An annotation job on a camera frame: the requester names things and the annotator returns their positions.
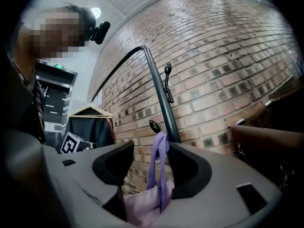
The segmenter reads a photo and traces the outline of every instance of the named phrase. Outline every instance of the person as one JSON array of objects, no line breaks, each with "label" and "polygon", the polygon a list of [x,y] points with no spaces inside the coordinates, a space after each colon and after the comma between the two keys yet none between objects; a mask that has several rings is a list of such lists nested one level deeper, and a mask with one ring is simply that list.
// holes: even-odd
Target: person
[{"label": "person", "polygon": [[7,127],[46,141],[43,122],[43,92],[35,77],[39,59],[62,57],[71,47],[85,45],[95,29],[91,10],[69,4],[41,13],[33,28],[22,21],[6,43],[10,60],[7,87]]}]

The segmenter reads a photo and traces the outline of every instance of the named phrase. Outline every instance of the purple bag handle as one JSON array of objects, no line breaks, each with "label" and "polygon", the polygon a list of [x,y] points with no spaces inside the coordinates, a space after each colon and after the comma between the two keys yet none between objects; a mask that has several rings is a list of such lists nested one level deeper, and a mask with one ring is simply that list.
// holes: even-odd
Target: purple bag handle
[{"label": "purple bag handle", "polygon": [[[164,132],[159,132],[153,141],[153,150],[151,157],[151,164],[149,169],[149,180],[147,190],[154,188],[155,183],[155,160],[161,162],[161,175],[157,185],[158,197],[160,199],[161,213],[165,209],[167,198],[167,181],[165,175],[165,157],[169,150],[168,135]],[[160,156],[156,157],[156,152],[159,151]]]}]

